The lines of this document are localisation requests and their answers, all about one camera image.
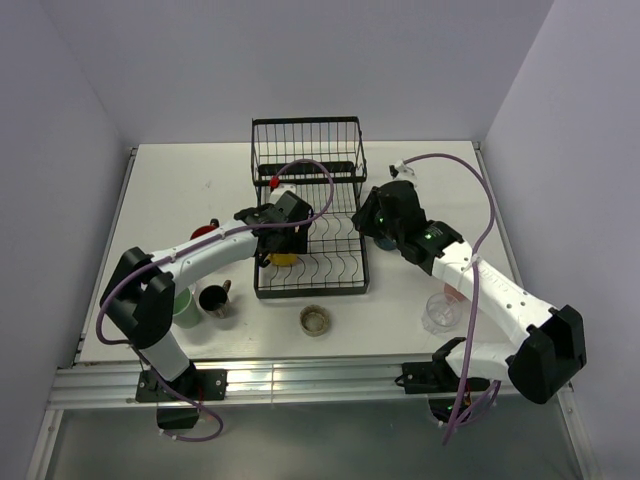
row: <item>table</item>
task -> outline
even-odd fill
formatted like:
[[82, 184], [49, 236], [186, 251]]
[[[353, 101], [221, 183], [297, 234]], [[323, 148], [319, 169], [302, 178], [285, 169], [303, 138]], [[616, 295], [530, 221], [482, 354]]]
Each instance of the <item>table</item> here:
[[[422, 153], [457, 155], [479, 169], [471, 142], [365, 142], [368, 179], [361, 200], [370, 188], [390, 180], [388, 166]], [[445, 159], [416, 164], [418, 193], [427, 216], [451, 224], [470, 242], [488, 221], [482, 188], [465, 169]], [[95, 334], [97, 299], [125, 250], [139, 246], [151, 252], [186, 241], [212, 217], [224, 222], [237, 211], [254, 206], [250, 144], [141, 145], [130, 171], [108, 246], [104, 268], [85, 325], [81, 362], [135, 360], [127, 347], [101, 344]], [[172, 331], [194, 360], [308, 359], [371, 355], [430, 354], [448, 338], [464, 335], [469, 303], [463, 320], [447, 335], [424, 330], [421, 315], [427, 299], [441, 292], [442, 282], [430, 278], [402, 259], [367, 239], [371, 283], [365, 295], [258, 300], [253, 290], [253, 260], [237, 262], [198, 282], [198, 289], [233, 281], [233, 314], [224, 320], [205, 319], [196, 327]], [[512, 278], [505, 247], [497, 228], [481, 249], [483, 258]], [[309, 337], [298, 323], [302, 308], [319, 304], [332, 315], [330, 330]], [[502, 331], [485, 315], [478, 318], [476, 340], [506, 341]], [[110, 321], [108, 338], [122, 338]]]

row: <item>wall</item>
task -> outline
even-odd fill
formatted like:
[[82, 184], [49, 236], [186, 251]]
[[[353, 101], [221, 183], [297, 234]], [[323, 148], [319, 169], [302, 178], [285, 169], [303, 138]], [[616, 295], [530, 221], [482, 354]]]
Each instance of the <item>wall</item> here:
[[0, 478], [23, 478], [68, 364], [125, 151], [42, 7], [0, 2]]
[[640, 3], [557, 0], [485, 143], [524, 281], [585, 317], [575, 380], [607, 478], [640, 469]]
[[552, 0], [42, 0], [129, 144], [359, 115], [368, 139], [486, 135]]

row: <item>dish rack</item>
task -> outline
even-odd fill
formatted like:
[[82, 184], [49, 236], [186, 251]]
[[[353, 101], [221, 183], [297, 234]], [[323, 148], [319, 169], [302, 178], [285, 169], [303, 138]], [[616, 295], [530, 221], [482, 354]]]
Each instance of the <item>dish rack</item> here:
[[[369, 286], [367, 251], [364, 238], [351, 222], [367, 179], [358, 117], [253, 120], [251, 172], [258, 205], [268, 202], [271, 177], [300, 158], [316, 160], [329, 171], [334, 182], [333, 203], [309, 228], [307, 254], [284, 267], [261, 268], [256, 261], [256, 295], [266, 299], [365, 293]], [[296, 194], [316, 212], [327, 202], [328, 180], [314, 165], [295, 165], [280, 181], [295, 184]]]

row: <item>red object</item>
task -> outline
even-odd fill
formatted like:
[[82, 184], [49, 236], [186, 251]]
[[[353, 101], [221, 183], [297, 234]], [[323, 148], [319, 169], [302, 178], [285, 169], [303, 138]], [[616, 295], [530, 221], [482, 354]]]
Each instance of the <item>red object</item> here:
[[213, 232], [216, 228], [218, 228], [216, 225], [205, 225], [204, 227], [200, 227], [191, 234], [191, 240], [201, 237], [205, 233]]

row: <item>cable connector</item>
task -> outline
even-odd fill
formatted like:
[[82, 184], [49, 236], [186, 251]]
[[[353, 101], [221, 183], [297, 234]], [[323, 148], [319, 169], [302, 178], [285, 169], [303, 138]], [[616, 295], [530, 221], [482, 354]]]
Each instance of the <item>cable connector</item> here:
[[418, 177], [413, 168], [407, 167], [404, 160], [400, 160], [393, 165], [389, 166], [389, 172], [394, 180], [407, 180], [413, 183], [414, 187], [418, 186]]
[[462, 269], [462, 273], [465, 273], [467, 270], [469, 270], [471, 267], [473, 267], [474, 263], [476, 263], [476, 262], [478, 262], [480, 260], [482, 260], [482, 257], [479, 254], [474, 253], [471, 256], [471, 259], [469, 259], [469, 263], [467, 263], [467, 266]]

